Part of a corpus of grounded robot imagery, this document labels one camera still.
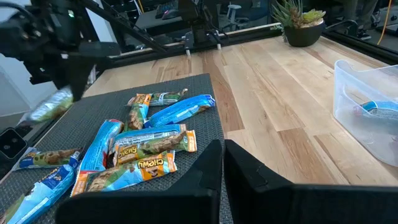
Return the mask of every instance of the wall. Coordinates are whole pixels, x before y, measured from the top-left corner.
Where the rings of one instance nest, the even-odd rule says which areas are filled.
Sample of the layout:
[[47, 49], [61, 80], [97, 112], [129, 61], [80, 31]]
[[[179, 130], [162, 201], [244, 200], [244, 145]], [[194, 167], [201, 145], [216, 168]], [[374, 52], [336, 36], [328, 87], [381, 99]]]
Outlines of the wall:
[[[101, 8], [102, 2], [101, 0], [93, 0], [99, 4]], [[87, 9], [88, 16], [91, 19], [91, 22], [93, 23], [95, 32], [98, 35], [99, 41], [101, 42], [117, 42], [116, 38], [113, 34], [113, 30], [111, 28], [111, 24], [109, 24], [108, 21], [104, 20], [102, 17], [98, 16], [94, 12], [90, 11]]]
[[[8, 0], [10, 2], [27, 5], [30, 4], [30, 0]], [[95, 0], [102, 7], [101, 0]], [[89, 17], [94, 25], [95, 31], [102, 42], [116, 42], [116, 38], [113, 34], [112, 28], [108, 21], [97, 16], [94, 12], [87, 10]], [[8, 19], [15, 9], [11, 8], [0, 8], [0, 22]], [[29, 81], [30, 73], [26, 70], [22, 62], [14, 58], [6, 58], [0, 54], [0, 67], [2, 70], [3, 80], [7, 80], [7, 83], [1, 82], [0, 88], [3, 85], [7, 85], [4, 91], [0, 92], [2, 97], [10, 94], [13, 97], [12, 103], [0, 106], [0, 116], [7, 114], [20, 113], [34, 108], [40, 101], [54, 93], [57, 89], [52, 82], [41, 83], [32, 85]]]
[[[30, 4], [29, 0], [12, 0], [11, 2], [21, 5]], [[0, 9], [0, 21], [8, 19], [14, 12], [14, 9]], [[7, 80], [7, 83], [1, 82], [1, 88], [3, 85], [7, 86], [2, 94], [15, 95], [17, 93], [19, 95], [0, 107], [0, 116], [23, 112], [21, 105], [28, 105], [28, 110], [34, 108], [40, 101], [56, 91], [52, 82], [32, 85], [29, 81], [30, 73], [22, 62], [14, 58], [7, 58], [0, 54], [0, 67], [2, 76]]]
[[29, 111], [29, 105], [11, 85], [0, 67], [0, 116]]

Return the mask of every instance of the black mat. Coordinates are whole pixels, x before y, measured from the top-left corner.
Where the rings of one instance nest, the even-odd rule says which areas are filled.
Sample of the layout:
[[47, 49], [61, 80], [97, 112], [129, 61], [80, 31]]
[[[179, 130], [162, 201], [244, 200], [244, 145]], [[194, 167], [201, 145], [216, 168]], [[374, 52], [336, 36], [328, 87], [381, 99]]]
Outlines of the black mat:
[[[178, 91], [184, 88], [188, 88], [188, 92], [184, 98], [200, 94], [210, 94], [214, 97], [209, 74], [87, 97], [75, 103], [68, 113], [47, 133], [36, 147], [43, 151], [52, 151], [84, 146], [97, 132], [104, 120], [114, 118], [124, 121], [124, 118], [129, 112], [129, 108], [123, 105], [125, 105], [132, 96], [135, 96], [136, 93]], [[149, 116], [163, 108], [164, 107], [150, 107]], [[175, 158], [178, 168], [177, 172], [122, 190], [166, 190], [186, 173], [211, 140], [220, 139], [221, 142], [224, 140], [217, 107], [210, 108], [194, 117], [182, 121], [182, 123], [187, 125], [188, 130], [195, 130], [198, 152], [179, 152], [176, 154]], [[40, 180], [50, 171], [51, 169], [29, 169], [17, 170], [11, 173], [9, 177], [0, 184], [0, 213], [11, 206], [21, 194], [34, 184], [34, 182]], [[220, 222], [232, 223], [224, 179], [221, 188]], [[69, 194], [70, 190], [68, 190], [48, 212], [38, 218], [36, 223], [54, 223], [53, 217], [56, 208], [59, 206], [60, 202], [69, 197]]]

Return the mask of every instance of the cable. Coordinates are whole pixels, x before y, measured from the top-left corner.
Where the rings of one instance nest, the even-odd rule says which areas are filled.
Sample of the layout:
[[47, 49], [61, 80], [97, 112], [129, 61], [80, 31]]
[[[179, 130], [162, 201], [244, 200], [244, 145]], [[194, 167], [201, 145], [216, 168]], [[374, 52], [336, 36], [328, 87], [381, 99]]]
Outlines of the cable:
[[19, 12], [21, 12], [25, 17], [27, 17], [31, 22], [36, 22], [36, 18], [30, 13], [28, 10], [26, 10], [24, 7], [14, 4], [11, 2], [0, 2], [0, 7], [11, 7], [14, 9], [17, 9]]
[[144, 8], [142, 7], [141, 0], [138, 0], [139, 7], [141, 8], [141, 12], [144, 13]]
[[391, 2], [392, 2], [392, 0], [390, 0], [390, 3], [388, 4], [387, 15], [386, 15], [386, 21], [384, 21], [384, 27], [383, 27], [383, 31], [381, 32], [381, 36], [380, 36], [379, 42], [377, 43], [378, 45], [380, 44], [381, 40], [383, 39], [384, 32], [386, 31], [386, 26], [387, 26], [387, 21], [388, 21], [388, 15], [390, 14]]

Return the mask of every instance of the wooden table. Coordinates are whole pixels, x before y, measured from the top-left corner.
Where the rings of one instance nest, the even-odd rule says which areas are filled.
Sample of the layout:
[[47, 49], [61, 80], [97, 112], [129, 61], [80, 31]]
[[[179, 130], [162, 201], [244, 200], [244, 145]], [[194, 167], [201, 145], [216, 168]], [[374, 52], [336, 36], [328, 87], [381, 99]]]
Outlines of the wooden table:
[[321, 38], [293, 48], [281, 37], [105, 71], [85, 96], [209, 73], [225, 138], [296, 183], [398, 185], [333, 117], [333, 67], [384, 63]]

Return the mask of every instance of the clear plastic bin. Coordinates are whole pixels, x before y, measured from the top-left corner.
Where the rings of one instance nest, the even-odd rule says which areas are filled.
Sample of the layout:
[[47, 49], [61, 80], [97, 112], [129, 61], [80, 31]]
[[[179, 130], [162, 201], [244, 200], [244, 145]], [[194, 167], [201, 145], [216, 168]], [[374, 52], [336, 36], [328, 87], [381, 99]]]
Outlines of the clear plastic bin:
[[337, 61], [333, 114], [376, 158], [398, 166], [398, 65], [358, 72]]

